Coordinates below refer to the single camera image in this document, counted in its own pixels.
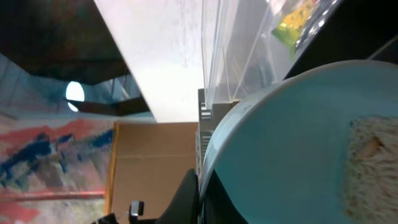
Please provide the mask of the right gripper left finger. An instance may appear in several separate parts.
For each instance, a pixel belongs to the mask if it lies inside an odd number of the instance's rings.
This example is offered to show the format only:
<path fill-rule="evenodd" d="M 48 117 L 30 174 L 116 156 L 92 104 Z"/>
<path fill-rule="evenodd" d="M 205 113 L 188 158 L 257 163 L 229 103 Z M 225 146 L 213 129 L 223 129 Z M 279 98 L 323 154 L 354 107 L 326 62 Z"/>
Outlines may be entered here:
<path fill-rule="evenodd" d="M 169 206 L 155 224 L 197 224 L 198 198 L 198 177 L 195 169 L 189 169 Z"/>

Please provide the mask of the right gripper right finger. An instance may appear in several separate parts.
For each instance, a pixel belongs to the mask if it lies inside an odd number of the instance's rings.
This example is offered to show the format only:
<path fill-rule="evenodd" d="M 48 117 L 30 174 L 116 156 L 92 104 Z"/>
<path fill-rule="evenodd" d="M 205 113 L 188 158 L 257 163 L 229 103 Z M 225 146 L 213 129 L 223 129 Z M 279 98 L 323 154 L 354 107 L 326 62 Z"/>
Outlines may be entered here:
<path fill-rule="evenodd" d="M 215 170 L 205 192 L 203 222 L 205 224 L 248 224 L 233 205 Z"/>

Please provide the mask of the light blue bowl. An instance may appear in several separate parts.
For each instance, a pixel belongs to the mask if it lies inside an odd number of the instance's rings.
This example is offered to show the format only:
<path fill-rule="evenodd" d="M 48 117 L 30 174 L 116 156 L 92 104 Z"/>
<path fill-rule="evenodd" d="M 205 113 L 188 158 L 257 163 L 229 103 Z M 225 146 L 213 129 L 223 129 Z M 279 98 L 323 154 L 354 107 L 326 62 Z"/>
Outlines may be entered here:
<path fill-rule="evenodd" d="M 339 192 L 352 120 L 397 115 L 397 66 L 335 62 L 234 106 L 208 144 L 201 195 L 217 174 L 249 223 L 349 223 Z"/>

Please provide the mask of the rice and food scraps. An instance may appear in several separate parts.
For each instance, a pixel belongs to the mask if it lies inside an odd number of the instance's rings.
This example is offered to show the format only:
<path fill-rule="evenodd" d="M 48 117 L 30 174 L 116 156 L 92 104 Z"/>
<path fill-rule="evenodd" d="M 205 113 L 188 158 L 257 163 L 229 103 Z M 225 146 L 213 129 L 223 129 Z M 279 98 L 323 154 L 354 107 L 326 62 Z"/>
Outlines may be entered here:
<path fill-rule="evenodd" d="M 397 224 L 396 117 L 351 122 L 341 203 L 354 223 Z"/>

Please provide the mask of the green yellow snack wrapper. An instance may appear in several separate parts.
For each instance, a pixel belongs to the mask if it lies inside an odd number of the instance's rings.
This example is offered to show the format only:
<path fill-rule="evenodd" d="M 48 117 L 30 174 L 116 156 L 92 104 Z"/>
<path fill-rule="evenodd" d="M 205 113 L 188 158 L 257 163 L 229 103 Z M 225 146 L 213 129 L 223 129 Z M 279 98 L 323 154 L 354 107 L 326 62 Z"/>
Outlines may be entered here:
<path fill-rule="evenodd" d="M 313 0 L 287 1 L 282 7 L 282 19 L 271 34 L 290 50 L 295 52 L 295 45 L 312 16 L 316 2 Z"/>

